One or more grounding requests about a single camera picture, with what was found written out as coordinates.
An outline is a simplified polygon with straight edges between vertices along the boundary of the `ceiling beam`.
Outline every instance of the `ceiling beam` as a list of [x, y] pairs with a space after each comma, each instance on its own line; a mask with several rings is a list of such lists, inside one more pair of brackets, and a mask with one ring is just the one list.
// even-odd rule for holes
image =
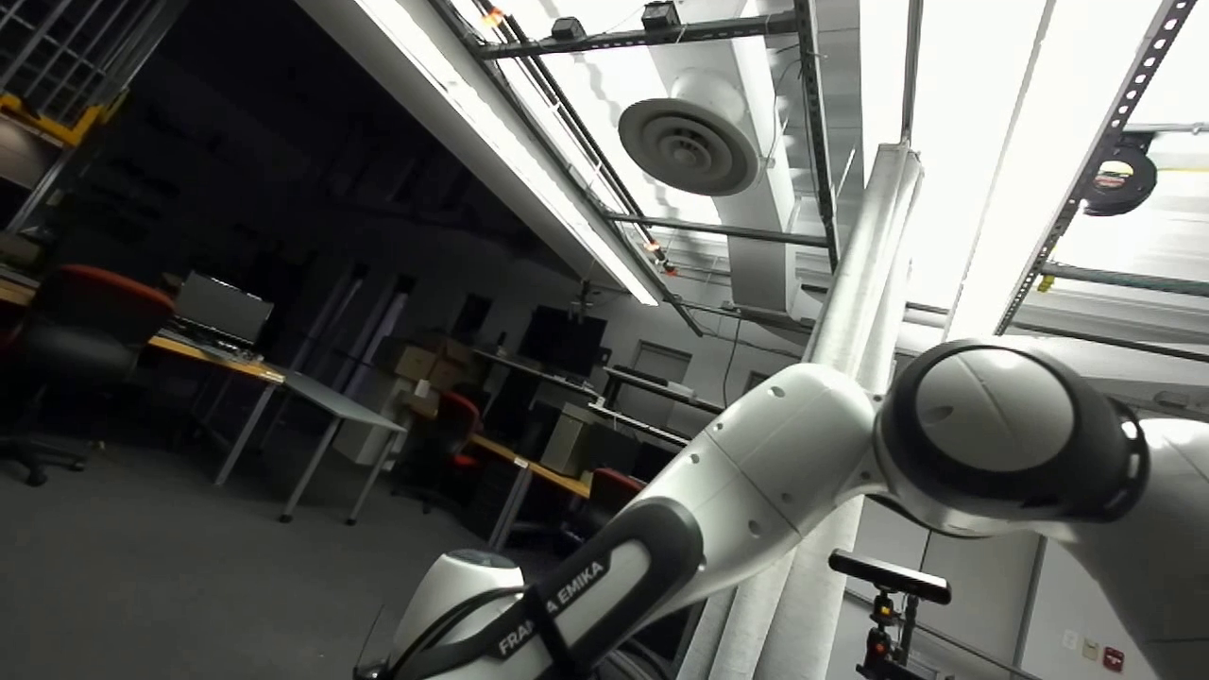
[[1185, 17], [1194, 12], [1190, 0], [1164, 0], [1164, 8], [1158, 12], [1151, 27], [1144, 32], [1144, 46], [1136, 51], [1112, 116], [1098, 127], [1098, 140], [1081, 170], [1081, 179], [1070, 185], [1063, 212], [1054, 214], [1049, 236], [1043, 238], [1043, 247], [1037, 251], [1024, 281], [1018, 284], [1018, 294], [1008, 300], [1008, 309], [998, 320], [998, 333], [1005, 333], [1018, 319], [1018, 309], [1024, 306], [1037, 275], [1043, 275], [1046, 258], [1058, 251], [1063, 236], [1070, 232], [1070, 223], [1081, 214], [1086, 193], [1098, 175], [1098, 164], [1109, 159], [1109, 150], [1117, 145], [1121, 127], [1130, 127], [1130, 116], [1136, 111], [1136, 102], [1144, 100], [1150, 83], [1158, 81], [1158, 71], [1164, 70], [1164, 56], [1172, 54], [1172, 41], [1179, 37]]
[[[624, 212], [606, 212], [614, 223], [640, 223]], [[719, 236], [719, 238], [746, 238], [746, 242], [780, 242], [780, 247], [805, 247], [805, 251], [828, 251], [828, 238], [814, 236], [784, 236], [769, 226], [721, 226], [721, 223], [684, 223], [684, 218], [644, 218], [648, 232], [687, 232], [687, 236]]]
[[1132, 289], [1132, 291], [1164, 291], [1164, 294], [1209, 300], [1209, 284], [1202, 284], [1202, 281], [1169, 281], [1169, 275], [1109, 274], [1109, 270], [1072, 270], [1072, 263], [1058, 263], [1058, 261], [1043, 263], [1038, 275], [1081, 281], [1081, 284], [1098, 284], [1098, 289]]
[[820, 76], [815, 24], [814, 24], [815, 8], [809, 0], [794, 0], [794, 8], [805, 18], [799, 37], [799, 61], [801, 61], [801, 86], [805, 86], [809, 150], [815, 167], [815, 202], [820, 202], [820, 218], [828, 238], [828, 261], [830, 270], [839, 270], [830, 145], [828, 145], [823, 76]]
[[1076, 328], [1058, 328], [1058, 324], [1030, 324], [1030, 320], [1012, 320], [1008, 333], [1038, 333], [1038, 335], [1063, 335], [1063, 339], [1081, 339], [1081, 343], [1102, 343], [1102, 348], [1125, 348], [1125, 353], [1150, 353], [1164, 359], [1182, 359], [1182, 364], [1209, 364], [1202, 353], [1182, 353], [1182, 348], [1164, 348], [1164, 343], [1136, 343], [1121, 335], [1098, 335], [1098, 333], [1076, 333]]
[[529, 46], [480, 46], [480, 61], [513, 61], [513, 56], [543, 56], [543, 54], [588, 54], [588, 51], [630, 51], [630, 46], [684, 46], [684, 41], [735, 41], [760, 36], [799, 36], [805, 17], [750, 17], [750, 18], [719, 18], [719, 24], [684, 24], [675, 32], [607, 32], [585, 36], [580, 41], [529, 41]]

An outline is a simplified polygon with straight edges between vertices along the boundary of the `table leg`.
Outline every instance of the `table leg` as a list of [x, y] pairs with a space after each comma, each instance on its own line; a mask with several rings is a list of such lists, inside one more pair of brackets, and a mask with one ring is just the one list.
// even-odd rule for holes
[[237, 432], [237, 439], [236, 439], [236, 447], [232, 447], [232, 454], [226, 454], [226, 462], [223, 462], [223, 470], [214, 475], [214, 488], [223, 488], [232, 481], [243, 449], [251, 447], [251, 439], [255, 439], [255, 432], [258, 432], [258, 422], [262, 422], [262, 416], [265, 416], [265, 407], [271, 402], [271, 392], [276, 392], [276, 387], [265, 387], [262, 402], [255, 406], [251, 420], [243, 422], [243, 432]]
[[344, 422], [344, 420], [334, 420], [328, 432], [318, 439], [318, 447], [314, 447], [314, 454], [309, 454], [309, 462], [306, 462], [306, 470], [303, 470], [303, 475], [300, 475], [300, 483], [295, 483], [295, 493], [291, 493], [291, 498], [289, 498], [289, 508], [280, 512], [280, 520], [291, 520], [291, 517], [295, 517], [295, 512], [300, 512], [300, 504], [303, 504], [303, 496], [306, 496], [318, 464], [325, 462], [325, 454], [328, 454], [334, 442], [338, 442], [342, 422]]
[[517, 481], [513, 481], [513, 488], [508, 493], [504, 512], [500, 512], [500, 517], [494, 517], [494, 524], [493, 524], [493, 537], [486, 537], [493, 548], [504, 548], [504, 542], [513, 532], [513, 520], [517, 520], [523, 504], [527, 504], [527, 496], [529, 496], [529, 481], [532, 481], [532, 470], [529, 470], [529, 464], [517, 464]]
[[221, 383], [214, 397], [207, 397], [207, 407], [201, 413], [201, 422], [203, 422], [203, 427], [221, 416], [221, 406], [223, 406], [223, 397], [226, 397], [232, 383], [236, 383], [236, 377], [232, 377], [232, 373], [223, 373], [223, 383]]
[[269, 449], [271, 447], [271, 435], [276, 435], [280, 420], [289, 416], [289, 407], [291, 407], [291, 392], [284, 392], [271, 406], [269, 422], [262, 427], [262, 439], [255, 442], [255, 449]]
[[363, 508], [366, 508], [366, 498], [371, 498], [371, 493], [376, 493], [382, 470], [386, 470], [386, 456], [391, 456], [391, 449], [393, 449], [397, 442], [406, 442], [406, 432], [397, 432], [397, 435], [391, 435], [391, 439], [382, 442], [382, 449], [377, 449], [377, 456], [376, 456], [376, 470], [371, 470], [371, 481], [366, 481], [363, 496], [350, 504], [350, 514], [344, 517], [344, 524], [357, 524], [357, 517], [363, 514]]

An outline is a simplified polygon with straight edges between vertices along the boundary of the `equipment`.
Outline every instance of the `equipment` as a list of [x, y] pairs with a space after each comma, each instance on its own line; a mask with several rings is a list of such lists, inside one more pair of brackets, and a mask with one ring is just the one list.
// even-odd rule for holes
[[523, 339], [523, 354], [552, 373], [585, 377], [602, 354], [606, 320], [537, 306]]
[[[513, 566], [480, 566], [480, 577], [461, 577], [461, 596], [431, 609], [427, 582], [377, 678], [583, 678], [644, 624], [774, 563], [853, 496], [985, 537], [1116, 520], [1144, 481], [1136, 420], [1054, 359], [941, 343], [898, 373], [882, 413], [853, 377], [799, 364], [726, 407], [585, 548], [523, 592], [483, 596]], [[947, 596], [946, 582], [898, 566], [839, 566], [911, 596]]]
[[269, 319], [271, 303], [214, 275], [188, 274], [177, 291], [177, 324], [212, 339], [255, 348]]
[[[920, 612], [920, 601], [947, 605], [954, 601], [947, 582], [932, 577], [932, 575], [922, 575], [922, 569], [897, 566], [897, 563], [863, 561], [863, 557], [852, 557], [852, 553], [830, 553], [828, 563], [839, 575], [852, 575], [852, 577], [863, 577], [863, 582], [878, 586], [878, 596], [873, 596], [873, 609], [869, 609], [873, 632], [867, 640], [867, 664], [857, 664], [857, 673], [873, 678], [873, 680], [897, 680], [897, 678], [920, 680], [908, 669], [911, 636], [913, 636], [913, 612]], [[898, 615], [893, 592], [908, 592], [908, 615]]]

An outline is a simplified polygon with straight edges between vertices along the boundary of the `metal frame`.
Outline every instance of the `metal frame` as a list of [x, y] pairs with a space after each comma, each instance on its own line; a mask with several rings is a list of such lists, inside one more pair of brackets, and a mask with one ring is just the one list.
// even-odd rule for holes
[[693, 236], [721, 236], [721, 238], [746, 238], [746, 242], [787, 242], [787, 247], [805, 247], [805, 251], [828, 251], [828, 238], [784, 236], [784, 232], [737, 226], [737, 223], [728, 223], [728, 226], [719, 223], [714, 226], [714, 223], [684, 223], [684, 218], [648, 218], [648, 232], [693, 232]]
[[815, 197], [820, 197], [820, 218], [828, 236], [828, 258], [830, 274], [839, 270], [844, 252], [834, 247], [834, 193], [830, 193], [830, 145], [823, 124], [823, 76], [820, 76], [820, 51], [815, 51], [815, 18], [809, 0], [794, 0], [794, 8], [805, 17], [805, 27], [799, 36], [799, 56], [801, 56], [801, 83], [805, 83], [805, 114], [809, 114], [809, 149], [815, 159]]
[[1043, 263], [1038, 275], [1209, 300], [1209, 284], [1202, 284], [1202, 281], [1169, 281], [1169, 275], [1143, 275], [1143, 274], [1076, 270], [1076, 263], [1054, 263], [1054, 261]]
[[480, 61], [510, 61], [510, 56], [543, 56], [543, 54], [588, 54], [588, 51], [630, 51], [630, 46], [684, 46], [684, 41], [735, 41], [760, 36], [799, 36], [805, 17], [750, 17], [750, 18], [714, 18], [714, 24], [684, 24], [675, 32], [607, 32], [585, 36], [580, 41], [529, 41], [529, 46], [480, 46]]
[[[469, 54], [480, 54], [480, 41], [466, 32], [466, 24], [461, 24], [461, 17], [451, 8], [451, 0], [431, 0], [434, 4], [434, 12], [445, 18], [445, 27], [461, 37], [461, 46], [469, 51]], [[559, 159], [559, 150], [556, 150], [556, 145], [543, 136], [543, 127], [529, 116], [529, 111], [513, 100], [513, 92], [500, 81], [500, 71], [494, 70], [486, 70], [486, 61], [476, 61], [480, 70], [483, 70], [483, 76], [500, 86], [500, 93], [510, 102], [510, 111], [529, 124], [529, 133], [537, 136], [537, 145], [543, 149], [543, 155], [552, 155], [552, 159]], [[562, 114], [562, 121], [566, 116], [580, 116], [575, 114], [575, 107], [566, 102], [566, 93], [562, 92], [549, 92], [552, 100], [556, 100], [556, 107], [559, 107], [559, 114]], [[583, 193], [583, 202], [585, 203], [595, 203], [595, 212], [602, 214], [606, 207], [599, 203], [599, 197], [559, 164], [559, 170], [562, 170], [562, 179], [571, 180], [571, 185], [580, 185], [580, 193]], [[615, 238], [615, 247], [630, 258], [630, 263], [640, 270], [640, 274], [651, 274], [648, 270], [648, 261], [627, 247], [627, 238], [621, 238], [621, 236], [614, 236]], [[659, 275], [648, 275], [655, 289], [659, 289], [659, 294], [684, 319], [684, 324], [695, 333], [695, 335], [704, 335], [704, 328], [695, 324], [695, 319], [680, 306], [680, 300], [670, 291], [670, 284], [664, 281], [659, 281]]]
[[1038, 247], [1028, 275], [1019, 281], [1005, 319], [998, 320], [994, 333], [1005, 333], [1019, 306], [1028, 303], [1028, 291], [1038, 275], [1046, 275], [1046, 258], [1058, 251], [1063, 236], [1070, 232], [1070, 223], [1076, 218], [1086, 193], [1102, 164], [1102, 155], [1112, 150], [1112, 145], [1125, 133], [1132, 107], [1144, 100], [1150, 83], [1158, 81], [1158, 71], [1164, 70], [1164, 56], [1172, 54], [1172, 41], [1179, 37], [1179, 32], [1185, 27], [1190, 12], [1198, 8], [1198, 0], [1164, 0], [1164, 12], [1158, 17], [1158, 24], [1144, 32], [1144, 51], [1132, 56], [1132, 70], [1112, 107], [1112, 116], [1098, 127], [1098, 140], [1081, 170], [1081, 179], [1072, 180], [1072, 188], [1066, 193], [1066, 203], [1046, 236], [1046, 242]]
[[1066, 335], [1081, 343], [1102, 343], [1102, 348], [1125, 348], [1125, 353], [1144, 353], [1144, 354], [1164, 354], [1164, 359], [1182, 359], [1182, 364], [1209, 364], [1202, 353], [1182, 353], [1182, 348], [1164, 348], [1164, 343], [1136, 343], [1136, 339], [1117, 339], [1117, 335], [1098, 335], [1098, 333], [1081, 333], [1081, 328], [1063, 328], [1063, 324], [1037, 324], [1037, 320], [1012, 320], [1008, 333], [1043, 333], [1043, 335]]
[[[527, 71], [537, 81], [537, 86], [552, 100], [552, 107], [559, 111], [562, 124], [571, 127], [571, 136], [583, 145], [583, 150], [588, 155], [588, 164], [599, 164], [602, 179], [607, 180], [607, 188], [615, 193], [615, 202], [630, 212], [630, 214], [615, 214], [606, 212], [599, 203], [599, 197], [575, 180], [575, 175], [562, 167], [562, 175], [583, 188], [583, 197], [588, 203], [599, 203], [602, 218], [614, 223], [614, 238], [627, 247], [630, 261], [640, 270], [648, 270], [648, 261], [635, 252], [635, 247], [621, 236], [621, 223], [635, 223], [648, 238], [651, 226], [680, 226], [670, 218], [648, 218], [640, 202], [627, 193], [627, 185], [621, 180], [621, 175], [614, 170], [614, 164], [606, 159], [606, 150], [599, 149], [599, 140], [588, 136], [588, 127], [583, 124], [583, 116], [575, 114], [575, 102], [559, 92], [559, 83], [552, 81], [552, 71], [543, 70], [543, 54], [588, 54], [588, 51], [630, 51], [630, 46], [680, 46], [680, 41], [728, 41], [728, 37], [760, 37], [760, 36], [799, 36], [801, 46], [801, 71], [805, 71], [805, 107], [809, 107], [809, 136], [814, 136], [814, 170], [815, 170], [815, 197], [820, 197], [820, 218], [823, 218], [823, 238], [794, 238], [794, 236], [780, 236], [780, 238], [760, 238], [750, 232], [737, 232], [728, 238], [751, 238], [751, 242], [787, 242], [787, 247], [820, 247], [828, 251], [830, 270], [839, 263], [839, 251], [834, 251], [834, 193], [830, 193], [830, 167], [828, 167], [828, 127], [823, 127], [823, 100], [820, 100], [820, 66], [815, 66], [815, 41], [814, 41], [814, 8], [805, 0], [799, 0], [794, 12], [784, 17], [751, 17], [751, 18], [719, 18], [719, 24], [687, 24], [680, 32], [615, 32], [615, 36], [588, 36], [580, 41], [529, 41], [527, 32], [508, 17], [500, 24], [504, 37], [510, 37], [510, 46], [483, 46], [466, 24], [461, 17], [451, 8], [451, 0], [434, 0], [440, 17], [451, 24], [451, 32], [461, 37], [461, 46], [483, 66], [483, 71], [500, 83], [500, 92], [510, 100], [510, 107], [517, 111], [523, 121], [529, 121], [529, 127], [537, 133], [537, 140], [543, 145], [543, 150], [552, 159], [562, 159], [556, 150], [556, 145], [542, 133], [542, 124], [532, 124], [529, 111], [513, 100], [513, 92], [504, 83], [504, 76], [493, 70], [493, 61], [523, 61]], [[663, 300], [674, 303], [674, 309], [687, 320], [687, 328], [695, 335], [704, 335], [704, 328], [693, 320], [693, 314], [684, 309], [684, 303], [659, 281]]]

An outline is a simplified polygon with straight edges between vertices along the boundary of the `fluorescent light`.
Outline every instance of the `fluorescent light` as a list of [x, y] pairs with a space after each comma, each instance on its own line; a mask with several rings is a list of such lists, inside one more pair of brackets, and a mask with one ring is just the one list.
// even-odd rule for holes
[[532, 86], [529, 71], [517, 61], [500, 66], [523, 107], [529, 111], [532, 124], [556, 145], [556, 150], [571, 164], [575, 179], [588, 185], [588, 193], [606, 203], [606, 212], [624, 212], [614, 185], [588, 155], [571, 140], [559, 111]]
[[621, 261], [621, 252], [595, 232], [595, 218], [583, 212], [583, 203], [556, 180], [552, 167], [537, 159], [517, 127], [461, 81], [417, 17], [400, 0], [357, 4], [444, 92], [444, 100], [466, 116], [483, 149], [493, 149], [517, 175], [517, 180], [529, 185], [529, 193], [562, 223], [562, 232], [571, 232], [571, 238], [599, 258], [599, 263], [614, 274], [644, 306], [659, 306], [640, 274]]
[[998, 328], [1116, 107], [1158, 8], [1158, 0], [1054, 4], [1019, 116], [1008, 127], [985, 197], [968, 281], [947, 319], [947, 339], [991, 335]]

